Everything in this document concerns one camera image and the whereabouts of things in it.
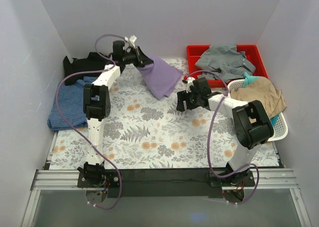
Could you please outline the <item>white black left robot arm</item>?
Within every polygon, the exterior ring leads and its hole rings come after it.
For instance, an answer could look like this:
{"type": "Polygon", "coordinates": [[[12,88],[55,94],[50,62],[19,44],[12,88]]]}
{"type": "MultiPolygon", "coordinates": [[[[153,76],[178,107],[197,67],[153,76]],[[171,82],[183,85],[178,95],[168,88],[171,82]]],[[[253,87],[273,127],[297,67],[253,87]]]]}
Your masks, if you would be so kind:
{"type": "Polygon", "coordinates": [[[114,41],[112,58],[115,63],[105,65],[99,77],[84,87],[83,109],[88,123],[88,140],[92,148],[88,151],[84,166],[78,168],[79,187],[105,188],[112,183],[112,178],[115,178],[115,184],[118,184],[118,175],[106,172],[105,156],[102,154],[104,127],[111,111],[109,89],[127,64],[133,64],[135,67],[153,64],[153,61],[135,44],[134,36],[114,41]]]}

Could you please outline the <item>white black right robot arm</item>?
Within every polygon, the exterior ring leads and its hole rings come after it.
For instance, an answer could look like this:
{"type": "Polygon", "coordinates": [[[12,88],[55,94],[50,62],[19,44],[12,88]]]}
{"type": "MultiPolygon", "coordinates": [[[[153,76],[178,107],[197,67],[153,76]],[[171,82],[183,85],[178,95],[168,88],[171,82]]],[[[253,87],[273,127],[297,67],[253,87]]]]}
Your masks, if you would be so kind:
{"type": "Polygon", "coordinates": [[[273,126],[259,100],[239,101],[228,94],[212,92],[206,78],[186,77],[186,89],[177,93],[177,111],[193,110],[198,107],[224,114],[231,118],[238,145],[227,162],[224,172],[211,170],[213,177],[236,186],[248,175],[257,149],[268,142],[274,134],[273,126]]]}

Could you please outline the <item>purple polo shirt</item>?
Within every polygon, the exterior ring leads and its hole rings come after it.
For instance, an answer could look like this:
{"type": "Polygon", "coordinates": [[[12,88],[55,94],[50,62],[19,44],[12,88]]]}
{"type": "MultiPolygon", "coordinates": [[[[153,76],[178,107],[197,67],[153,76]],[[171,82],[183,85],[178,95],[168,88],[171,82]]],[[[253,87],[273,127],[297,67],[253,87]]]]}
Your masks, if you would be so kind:
{"type": "Polygon", "coordinates": [[[157,56],[150,56],[150,59],[153,63],[144,67],[137,67],[137,70],[140,72],[147,88],[157,100],[169,97],[180,81],[183,72],[157,56]]]}

